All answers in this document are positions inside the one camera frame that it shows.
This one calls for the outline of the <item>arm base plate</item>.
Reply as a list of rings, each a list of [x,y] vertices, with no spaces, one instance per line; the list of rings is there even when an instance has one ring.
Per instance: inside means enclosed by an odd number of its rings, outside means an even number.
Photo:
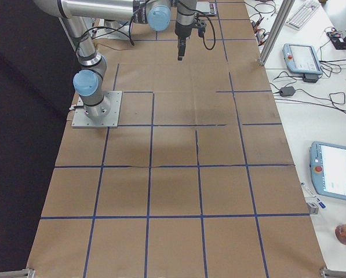
[[[122,103],[122,91],[103,91],[103,101],[94,107],[83,104],[79,97],[74,106],[73,128],[117,128]]]

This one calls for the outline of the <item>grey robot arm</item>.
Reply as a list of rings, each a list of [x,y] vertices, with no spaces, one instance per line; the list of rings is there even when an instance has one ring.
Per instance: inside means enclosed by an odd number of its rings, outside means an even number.
[[[197,1],[128,1],[126,16],[101,19],[101,26],[107,35],[117,34],[121,39],[134,46],[133,27],[147,25],[154,32],[162,32],[168,28],[173,16],[174,33],[177,37],[177,59],[181,61],[186,52],[187,40],[193,29],[205,28],[198,19]]]
[[[112,104],[101,90],[107,62],[96,49],[85,19],[109,20],[112,23],[105,28],[114,32],[133,21],[163,31],[170,21],[172,7],[171,1],[35,1],[35,4],[58,17],[68,34],[82,67],[73,84],[83,102],[83,113],[91,120],[104,119]]]

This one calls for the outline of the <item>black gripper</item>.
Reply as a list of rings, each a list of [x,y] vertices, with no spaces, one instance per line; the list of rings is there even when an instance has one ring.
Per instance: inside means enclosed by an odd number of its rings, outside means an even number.
[[[191,35],[192,26],[176,24],[174,31],[178,38],[178,44],[177,44],[178,58],[177,59],[178,61],[182,61],[185,55],[186,39]]]

